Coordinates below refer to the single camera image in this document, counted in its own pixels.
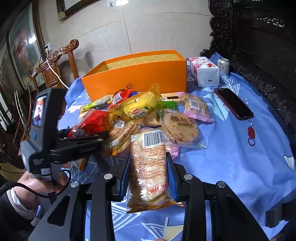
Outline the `person's left hand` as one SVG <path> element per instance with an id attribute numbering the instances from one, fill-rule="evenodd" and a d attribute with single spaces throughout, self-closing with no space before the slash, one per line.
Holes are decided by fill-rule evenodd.
<path id="1" fill-rule="evenodd" d="M 26 171 L 23 174 L 23 176 L 18 180 L 18 183 L 21 183 L 29 187 L 35 192 L 47 194 L 52 192 L 60 192 L 64 188 L 64 186 L 66 186 L 67 181 L 68 177 L 63 171 L 60 173 L 60 181 L 56 187 L 43 179 L 32 178 L 30 173 Z M 20 203 L 25 208 L 37 209 L 37 207 L 39 206 L 39 202 L 35 194 L 19 186 L 14 187 L 14 190 Z"/>

